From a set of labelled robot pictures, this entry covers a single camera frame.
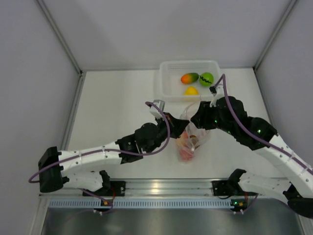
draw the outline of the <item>clear plastic bag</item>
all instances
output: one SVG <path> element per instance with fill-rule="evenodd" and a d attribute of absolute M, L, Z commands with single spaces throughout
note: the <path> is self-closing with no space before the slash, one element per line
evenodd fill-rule
<path fill-rule="evenodd" d="M 197 112 L 200 102 L 197 101 L 185 108 L 180 115 L 180 119 L 190 120 L 190 118 Z M 179 139 L 176 139 L 179 159 L 183 162 L 192 160 L 195 156 L 196 150 L 207 142 L 209 132 L 204 129 L 198 129 L 192 122 L 188 124 L 185 131 Z"/>

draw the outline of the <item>toy fruit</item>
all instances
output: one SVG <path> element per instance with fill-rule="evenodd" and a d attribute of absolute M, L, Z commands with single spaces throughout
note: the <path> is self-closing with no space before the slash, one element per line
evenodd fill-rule
<path fill-rule="evenodd" d="M 214 82 L 214 77 L 211 73 L 205 72 L 201 74 L 199 81 L 200 81 L 200 84 L 203 85 L 204 87 L 209 87 L 209 86 L 212 86 Z"/>
<path fill-rule="evenodd" d="M 188 87 L 184 93 L 184 95 L 198 95 L 198 94 L 199 94 L 199 92 L 194 87 Z"/>
<path fill-rule="evenodd" d="M 181 82 L 183 84 L 190 84 L 193 82 L 196 82 L 199 78 L 199 74 L 197 74 L 196 72 L 192 72 L 192 73 L 187 73 L 185 74 L 183 77 L 181 77 Z"/>

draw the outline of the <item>lemon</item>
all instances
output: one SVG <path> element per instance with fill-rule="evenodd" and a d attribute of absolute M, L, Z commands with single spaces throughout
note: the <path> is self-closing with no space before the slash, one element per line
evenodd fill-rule
<path fill-rule="evenodd" d="M 184 93 L 184 95 L 198 95 L 198 94 L 199 94 L 199 92 L 194 87 L 188 87 Z"/>

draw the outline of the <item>white plastic bin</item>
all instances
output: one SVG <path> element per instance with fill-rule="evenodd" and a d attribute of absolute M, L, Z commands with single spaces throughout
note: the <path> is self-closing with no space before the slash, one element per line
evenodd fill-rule
<path fill-rule="evenodd" d="M 166 61 L 160 65 L 160 94 L 165 101 L 211 101 L 213 95 L 209 87 L 204 87 L 199 80 L 191 84 L 183 84 L 180 79 L 186 73 L 196 72 L 201 75 L 209 72 L 214 77 L 215 84 L 221 77 L 221 70 L 213 60 Z M 199 95 L 184 95 L 189 86 L 195 87 Z"/>

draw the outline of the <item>gray wall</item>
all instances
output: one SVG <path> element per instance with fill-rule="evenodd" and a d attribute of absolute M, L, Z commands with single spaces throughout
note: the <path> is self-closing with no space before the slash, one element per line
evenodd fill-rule
<path fill-rule="evenodd" d="M 270 116 L 313 164 L 313 1 L 301 0 L 257 72 Z"/>
<path fill-rule="evenodd" d="M 60 145 L 77 74 L 33 0 L 0 1 L 0 234 L 26 234 L 45 149 Z"/>
<path fill-rule="evenodd" d="M 82 69 L 251 67 L 290 0 L 45 0 Z"/>

